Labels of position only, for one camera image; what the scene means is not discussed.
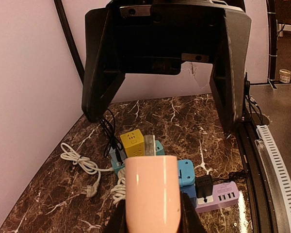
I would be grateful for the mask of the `pink charger cube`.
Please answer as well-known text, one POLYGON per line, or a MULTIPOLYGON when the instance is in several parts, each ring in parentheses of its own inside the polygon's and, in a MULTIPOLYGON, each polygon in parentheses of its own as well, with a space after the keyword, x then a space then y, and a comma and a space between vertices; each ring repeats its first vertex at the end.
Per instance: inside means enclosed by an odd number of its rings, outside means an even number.
POLYGON ((125 169, 128 232, 178 232, 181 207, 177 158, 157 155, 155 136, 146 135, 145 155, 126 159, 125 169))

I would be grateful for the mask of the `dark blue cube socket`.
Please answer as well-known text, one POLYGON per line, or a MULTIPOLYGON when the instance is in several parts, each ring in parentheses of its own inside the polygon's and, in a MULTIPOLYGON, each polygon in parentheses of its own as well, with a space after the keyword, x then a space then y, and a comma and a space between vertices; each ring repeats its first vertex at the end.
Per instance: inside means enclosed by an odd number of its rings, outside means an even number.
POLYGON ((193 207, 196 208, 197 207, 197 200, 196 200, 197 198, 196 198, 195 185, 192 184, 192 185, 187 185, 187 186, 181 187, 180 191, 189 196, 193 207))

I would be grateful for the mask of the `blue adapter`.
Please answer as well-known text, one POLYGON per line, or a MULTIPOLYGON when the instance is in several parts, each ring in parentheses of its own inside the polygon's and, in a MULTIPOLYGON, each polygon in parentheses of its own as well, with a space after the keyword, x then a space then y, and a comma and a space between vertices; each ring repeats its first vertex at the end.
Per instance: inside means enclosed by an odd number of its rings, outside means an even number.
POLYGON ((191 160, 178 160, 178 179, 180 187, 195 183, 194 165, 191 160))

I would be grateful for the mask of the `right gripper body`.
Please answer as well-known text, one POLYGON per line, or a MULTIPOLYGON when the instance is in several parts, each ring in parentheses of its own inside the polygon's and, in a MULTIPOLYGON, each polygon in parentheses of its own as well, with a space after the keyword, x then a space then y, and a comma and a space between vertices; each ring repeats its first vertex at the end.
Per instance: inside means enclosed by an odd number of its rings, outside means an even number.
POLYGON ((227 15, 222 0, 113 0, 107 4, 113 47, 107 71, 177 75, 185 62, 231 74, 227 15))

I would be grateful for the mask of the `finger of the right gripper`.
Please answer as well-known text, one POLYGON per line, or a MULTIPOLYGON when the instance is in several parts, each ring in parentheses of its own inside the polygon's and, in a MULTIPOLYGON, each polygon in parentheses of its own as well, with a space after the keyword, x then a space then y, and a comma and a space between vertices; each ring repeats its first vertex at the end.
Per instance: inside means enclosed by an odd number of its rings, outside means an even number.
POLYGON ((230 133, 237 127, 243 112, 251 18, 241 9, 221 10, 219 46, 215 52, 210 88, 223 130, 230 133))
POLYGON ((111 9, 95 9, 85 15, 85 42, 81 107, 90 122, 97 122, 125 79, 116 49, 111 9))

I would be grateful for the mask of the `black plug adapter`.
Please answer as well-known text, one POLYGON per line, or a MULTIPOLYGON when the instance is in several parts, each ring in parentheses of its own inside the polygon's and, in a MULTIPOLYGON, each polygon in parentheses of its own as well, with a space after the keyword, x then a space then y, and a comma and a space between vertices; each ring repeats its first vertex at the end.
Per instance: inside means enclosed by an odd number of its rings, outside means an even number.
POLYGON ((244 183, 248 178, 248 173, 246 171, 239 170, 233 171, 228 174, 227 178, 212 178, 210 174, 196 177, 195 178, 195 191, 196 197, 198 199, 202 199, 204 203, 207 203, 207 197, 210 197, 213 193, 213 185, 215 183, 229 183, 229 182, 236 182, 236 183, 244 183))

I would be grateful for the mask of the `purple power strip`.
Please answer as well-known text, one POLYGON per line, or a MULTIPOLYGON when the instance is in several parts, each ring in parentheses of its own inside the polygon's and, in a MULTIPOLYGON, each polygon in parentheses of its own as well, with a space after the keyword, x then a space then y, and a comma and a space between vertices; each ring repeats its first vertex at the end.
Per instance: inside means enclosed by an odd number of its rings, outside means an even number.
POLYGON ((196 212, 204 213, 237 204, 239 190, 235 182, 220 183, 213 186, 212 195, 197 198, 196 212))

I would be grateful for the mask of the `yellow cube socket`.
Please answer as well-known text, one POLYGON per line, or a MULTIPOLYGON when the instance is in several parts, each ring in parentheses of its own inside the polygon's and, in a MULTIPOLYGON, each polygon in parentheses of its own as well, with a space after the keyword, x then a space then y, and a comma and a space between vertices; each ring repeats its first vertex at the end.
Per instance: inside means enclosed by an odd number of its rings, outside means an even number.
POLYGON ((140 129, 124 133, 120 138, 128 158, 145 155, 145 141, 140 129))

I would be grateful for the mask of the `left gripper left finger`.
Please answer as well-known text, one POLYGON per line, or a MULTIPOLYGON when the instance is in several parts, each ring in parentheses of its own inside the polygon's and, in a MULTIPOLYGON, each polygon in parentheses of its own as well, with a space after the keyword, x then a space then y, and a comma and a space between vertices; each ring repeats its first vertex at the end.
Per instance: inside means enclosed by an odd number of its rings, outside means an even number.
POLYGON ((106 226, 106 233, 128 233, 125 200, 121 200, 117 204, 117 207, 106 226))

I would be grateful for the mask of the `light blue charger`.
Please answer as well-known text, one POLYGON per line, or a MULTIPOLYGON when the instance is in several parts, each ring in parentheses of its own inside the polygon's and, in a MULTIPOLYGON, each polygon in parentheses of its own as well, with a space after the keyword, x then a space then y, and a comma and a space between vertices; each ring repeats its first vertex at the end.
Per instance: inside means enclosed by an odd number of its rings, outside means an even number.
POLYGON ((110 147, 109 149, 109 155, 111 156, 111 159, 119 164, 123 164, 124 160, 127 158, 125 150, 121 147, 110 147))

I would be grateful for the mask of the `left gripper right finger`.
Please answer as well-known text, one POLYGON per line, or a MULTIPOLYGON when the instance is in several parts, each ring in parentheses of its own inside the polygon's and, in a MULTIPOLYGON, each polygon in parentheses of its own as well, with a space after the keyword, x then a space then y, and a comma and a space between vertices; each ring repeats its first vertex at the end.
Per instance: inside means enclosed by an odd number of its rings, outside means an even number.
POLYGON ((189 196, 186 193, 180 194, 181 217, 179 233, 206 233, 189 196))

